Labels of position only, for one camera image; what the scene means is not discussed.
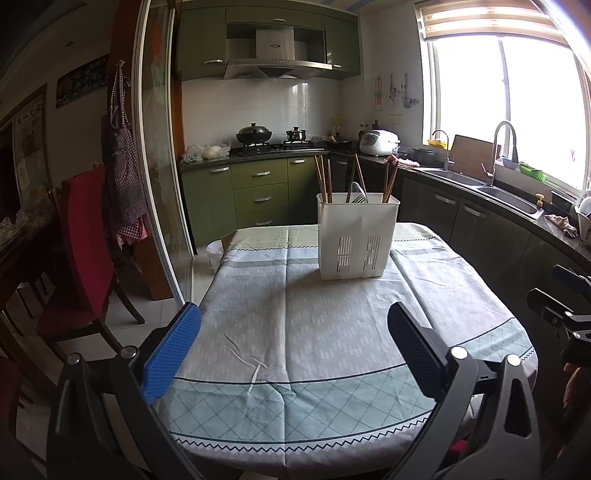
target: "kitchen sink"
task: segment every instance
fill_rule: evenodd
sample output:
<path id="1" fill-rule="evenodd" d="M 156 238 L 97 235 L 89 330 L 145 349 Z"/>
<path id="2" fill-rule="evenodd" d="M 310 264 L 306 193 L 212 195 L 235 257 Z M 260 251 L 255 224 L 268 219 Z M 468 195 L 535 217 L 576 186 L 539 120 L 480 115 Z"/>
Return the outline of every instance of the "kitchen sink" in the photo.
<path id="1" fill-rule="evenodd" d="M 484 185 L 483 181 L 466 177 L 465 175 L 462 175 L 461 173 L 456 173 L 454 171 L 423 170 L 423 173 L 427 173 L 428 175 L 435 175 L 436 177 L 442 177 L 444 179 L 455 181 L 456 183 L 461 183 L 462 185 L 467 185 L 469 187 L 478 187 Z"/>
<path id="2" fill-rule="evenodd" d="M 488 187 L 482 186 L 477 187 L 475 190 L 488 195 L 489 197 L 493 197 L 494 199 L 505 203 L 506 205 L 514 208 L 515 210 L 524 213 L 525 215 L 537 220 L 544 211 L 539 209 L 535 205 L 531 204 L 530 202 L 526 202 L 525 200 L 516 197 L 515 195 L 508 193 L 504 190 L 498 189 L 496 187 Z"/>

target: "gas stove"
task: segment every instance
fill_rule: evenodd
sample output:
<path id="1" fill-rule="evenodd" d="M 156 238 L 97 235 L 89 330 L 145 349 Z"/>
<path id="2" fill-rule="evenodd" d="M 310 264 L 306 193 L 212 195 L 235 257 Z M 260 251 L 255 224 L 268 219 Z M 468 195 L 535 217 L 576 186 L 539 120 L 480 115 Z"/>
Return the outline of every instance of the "gas stove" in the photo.
<path id="1" fill-rule="evenodd" d="M 296 141 L 290 142 L 285 140 L 282 144 L 255 144 L 255 145 L 245 145 L 242 148 L 237 148 L 233 152 L 237 153 L 241 157 L 247 157 L 249 155 L 261 155 L 265 153 L 279 153 L 279 152 L 286 152 L 286 151 L 296 151 L 296 152 L 321 152 L 324 148 L 322 147 L 315 147 L 312 142 L 309 141 Z"/>

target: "glass panel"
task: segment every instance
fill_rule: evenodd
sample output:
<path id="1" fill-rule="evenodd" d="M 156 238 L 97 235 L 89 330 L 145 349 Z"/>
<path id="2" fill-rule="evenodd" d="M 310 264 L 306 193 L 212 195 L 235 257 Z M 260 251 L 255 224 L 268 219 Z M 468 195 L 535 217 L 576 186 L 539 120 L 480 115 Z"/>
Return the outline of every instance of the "glass panel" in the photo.
<path id="1" fill-rule="evenodd" d="M 185 301 L 188 301 L 191 299 L 193 254 L 187 245 L 178 206 L 177 195 L 180 193 L 173 175 L 176 163 L 171 146 L 167 77 L 171 61 L 170 12 L 165 1 L 153 1 L 150 6 L 142 62 L 141 106 L 154 207 L 174 275 Z"/>
<path id="2" fill-rule="evenodd" d="M 505 86 L 496 37 L 470 35 L 436 40 L 439 56 L 441 129 L 493 141 L 505 119 Z"/>
<path id="3" fill-rule="evenodd" d="M 587 137 L 572 51 L 531 38 L 503 39 L 519 160 L 583 189 Z"/>

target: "tablecloth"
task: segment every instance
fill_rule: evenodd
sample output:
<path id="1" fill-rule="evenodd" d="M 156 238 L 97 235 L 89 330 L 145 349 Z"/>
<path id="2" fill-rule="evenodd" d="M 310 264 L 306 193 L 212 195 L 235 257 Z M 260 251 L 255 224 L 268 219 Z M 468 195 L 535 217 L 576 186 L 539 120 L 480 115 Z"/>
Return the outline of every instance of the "tablecloth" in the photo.
<path id="1" fill-rule="evenodd" d="M 158 414 L 192 454 L 282 479 L 391 466 L 434 406 L 388 332 L 396 301 L 475 358 L 519 355 L 533 385 L 525 330 L 426 227 L 396 225 L 382 277 L 336 281 L 320 279 L 317 226 L 252 228 L 233 237 Z"/>

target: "range hood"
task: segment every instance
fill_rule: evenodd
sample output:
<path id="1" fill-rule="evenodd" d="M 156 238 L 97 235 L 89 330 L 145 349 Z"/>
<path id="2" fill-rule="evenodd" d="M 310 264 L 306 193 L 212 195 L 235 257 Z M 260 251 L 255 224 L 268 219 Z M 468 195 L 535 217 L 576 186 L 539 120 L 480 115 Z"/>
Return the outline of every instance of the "range hood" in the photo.
<path id="1" fill-rule="evenodd" d="M 309 80 L 332 70 L 328 63 L 296 60 L 292 28 L 257 28 L 256 58 L 228 60 L 224 79 L 238 77 Z"/>

